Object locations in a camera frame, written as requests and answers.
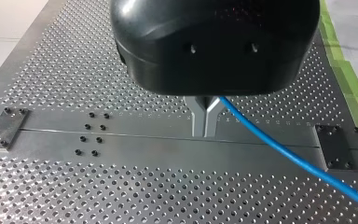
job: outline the blue cable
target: blue cable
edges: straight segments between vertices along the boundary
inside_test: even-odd
[[[297,156],[294,152],[292,152],[287,147],[281,145],[273,138],[268,136],[266,133],[257,128],[250,120],[248,120],[226,97],[220,96],[220,101],[234,114],[234,116],[252,133],[254,133],[257,137],[267,143],[270,147],[273,147],[277,151],[279,151],[283,156],[287,157],[289,160],[308,171],[309,173],[315,175],[316,177],[321,178],[326,183],[335,187],[336,189],[341,190],[344,194],[348,195],[350,198],[358,202],[358,191],[352,189],[348,185],[344,184],[342,181],[336,179],[335,177],[329,175],[325,171],[313,166],[307,161],[304,161],[299,156]]]

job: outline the metal surface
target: metal surface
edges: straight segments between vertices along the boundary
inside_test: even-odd
[[[315,126],[315,137],[324,155],[328,169],[352,170],[357,168],[351,156],[344,132],[338,126]]]
[[[358,204],[267,146],[78,136],[20,133],[0,155],[0,221],[358,223]],[[317,148],[291,149],[323,165]],[[357,174],[333,174],[358,189]]]
[[[339,124],[357,170],[329,173],[358,189],[358,133],[319,34],[291,87],[231,101],[321,168],[313,126]],[[0,223],[358,223],[358,204],[227,111],[215,138],[192,137],[182,97],[127,76],[107,0],[48,1],[0,68],[5,106],[33,112],[0,153]]]
[[[203,97],[185,96],[186,106],[191,111],[191,134],[193,137],[203,137],[205,133],[205,105]]]
[[[220,112],[225,108],[218,97],[214,97],[206,108],[205,135],[204,137],[215,137],[217,128],[217,119]]]
[[[15,141],[17,131],[29,110],[5,108],[0,115],[0,151],[7,151]]]

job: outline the mounting plate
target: mounting plate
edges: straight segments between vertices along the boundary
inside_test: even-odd
[[[28,113],[28,109],[5,107],[0,115],[0,151],[6,152],[10,148]]]
[[[353,157],[344,132],[339,126],[315,125],[317,140],[328,169],[354,170]]]

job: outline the green tape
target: green tape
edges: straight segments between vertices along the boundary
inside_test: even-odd
[[[320,31],[324,41],[327,59],[336,76],[338,85],[344,94],[353,121],[358,127],[358,78],[353,71],[351,63],[345,61],[324,0],[321,1]]]

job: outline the hole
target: hole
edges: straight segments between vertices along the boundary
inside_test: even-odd
[[[245,46],[244,46],[244,52],[246,54],[248,53],[257,53],[258,52],[258,48],[259,46],[256,44],[256,43],[253,43],[253,42],[249,42],[249,43],[246,43]]]
[[[183,49],[185,52],[189,52],[195,54],[197,51],[197,47],[193,43],[186,43],[183,45]]]

